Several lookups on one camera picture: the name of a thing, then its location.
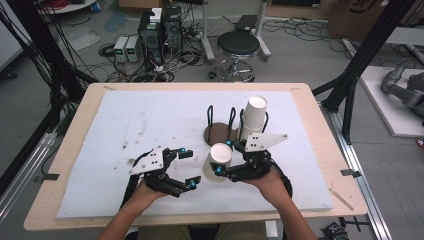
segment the cardboard box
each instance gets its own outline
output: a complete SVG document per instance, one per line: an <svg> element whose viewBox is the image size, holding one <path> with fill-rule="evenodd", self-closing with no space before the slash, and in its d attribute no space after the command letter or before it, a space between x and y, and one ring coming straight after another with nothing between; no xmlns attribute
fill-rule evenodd
<svg viewBox="0 0 424 240"><path fill-rule="evenodd" d="M164 8L168 0L119 0L120 8Z"/></svg>
<svg viewBox="0 0 424 240"><path fill-rule="evenodd" d="M330 14L328 32L332 38L364 40L385 7L383 0L340 0Z"/></svg>
<svg viewBox="0 0 424 240"><path fill-rule="evenodd" d="M321 0L319 7L287 6L268 4L267 17L328 19L338 0Z"/></svg>

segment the paper cup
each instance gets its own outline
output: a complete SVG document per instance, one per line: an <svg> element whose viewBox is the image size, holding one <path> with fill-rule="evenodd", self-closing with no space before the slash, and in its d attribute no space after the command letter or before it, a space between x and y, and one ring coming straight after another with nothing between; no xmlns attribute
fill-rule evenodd
<svg viewBox="0 0 424 240"><path fill-rule="evenodd" d="M212 182L225 181L227 178L215 175L215 172L212 170L211 163L225 164L226 167L229 167L231 165L232 154L233 151L231 151L231 148L227 144L214 144L202 166L204 176Z"/></svg>
<svg viewBox="0 0 424 240"><path fill-rule="evenodd" d="M250 129L259 129L264 126L267 101L262 96L249 98L243 112L243 126Z"/></svg>

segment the gray floor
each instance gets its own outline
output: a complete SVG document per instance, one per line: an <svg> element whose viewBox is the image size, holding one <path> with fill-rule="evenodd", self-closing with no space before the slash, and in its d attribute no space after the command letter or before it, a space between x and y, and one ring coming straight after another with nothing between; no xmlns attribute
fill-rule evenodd
<svg viewBox="0 0 424 240"><path fill-rule="evenodd" d="M135 34L138 27L137 21L125 20L113 7L98 14L83 10L62 15L59 19L62 23L73 24L88 18L90 21L76 27L89 27L101 39L93 46L78 51L87 65L107 62L98 55L98 48L113 42L120 34ZM211 21L209 29L213 29L223 20ZM221 28L228 29L229 25L222 24ZM305 82L313 89L336 78L349 64L349 59L343 51L331 49L343 49L335 41L332 41L331 45L329 41L304 41L283 30L264 30L262 36L272 52L272 57L267 62L260 57L248 60L255 69L255 82ZM223 56L216 51L216 38L210 40L218 62ZM390 46L385 46L378 57L376 62L381 59L399 62L403 58ZM385 62L384 65L393 66L390 62ZM2 75L0 79L0 173L4 172L49 110L49 89L30 60L21 56L11 66L18 73L18 78L8 79ZM126 69L136 66L137 64L129 64ZM218 80L210 80L207 77L212 68L213 65L208 64L183 68L175 73L174 82L217 82ZM93 74L100 81L104 81L111 73L111 66L93 70ZM325 97L326 94L322 94L317 99L322 100ZM351 138L392 238L424 239L424 190L420 187L420 183L424 181L424 151L417 147L413 138L390 135L361 84L358 84L356 92ZM26 186L0 225L2 239L93 239L99 233L101 229L55 232L24 230L23 221L39 187L40 184L36 182L30 182ZM337 219L310 219L309 222L321 237L320 228L326 227L334 220ZM365 216L359 216L359 220L367 221ZM370 227L362 226L361 229L362 231L358 232L356 227L348 226L347 231L351 239L374 239Z"/></svg>

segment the electronic equipment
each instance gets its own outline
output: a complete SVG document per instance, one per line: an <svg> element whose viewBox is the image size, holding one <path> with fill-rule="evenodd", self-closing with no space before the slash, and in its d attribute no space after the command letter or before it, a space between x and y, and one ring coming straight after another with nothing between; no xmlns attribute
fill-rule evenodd
<svg viewBox="0 0 424 240"><path fill-rule="evenodd" d="M165 25L166 44L168 48L178 51L183 48L181 37L181 7L165 8L163 22Z"/></svg>
<svg viewBox="0 0 424 240"><path fill-rule="evenodd" d="M138 35L145 55L145 58L150 58L155 64L163 63L163 45L164 31L162 22L150 22L151 11L145 12L140 19L138 27Z"/></svg>
<svg viewBox="0 0 424 240"><path fill-rule="evenodd" d="M162 8L152 8L150 22L160 22L162 20Z"/></svg>
<svg viewBox="0 0 424 240"><path fill-rule="evenodd" d="M127 45L128 37L119 37L115 46L113 47L113 51L115 52L116 61L117 62L127 62L127 51L125 50L125 46Z"/></svg>
<svg viewBox="0 0 424 240"><path fill-rule="evenodd" d="M125 49L127 51L128 61L138 62L141 57L141 44L140 39L137 36L131 36L128 39Z"/></svg>

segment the person's hand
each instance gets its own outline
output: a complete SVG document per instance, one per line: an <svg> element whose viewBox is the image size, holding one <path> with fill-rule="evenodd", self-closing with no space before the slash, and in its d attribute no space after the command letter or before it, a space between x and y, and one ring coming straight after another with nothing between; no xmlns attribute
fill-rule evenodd
<svg viewBox="0 0 424 240"><path fill-rule="evenodd" d="M131 198L127 203L125 203L124 207L131 208L131 210L136 214L141 214L141 212L148 208L156 199L165 197L167 195L168 194L166 193L152 190L146 186L146 183L143 179L138 184Z"/></svg>
<svg viewBox="0 0 424 240"><path fill-rule="evenodd" d="M262 196L274 206L282 200L282 197L290 198L280 175L274 168L271 168L269 173L261 178L246 180L244 182L257 187Z"/></svg>

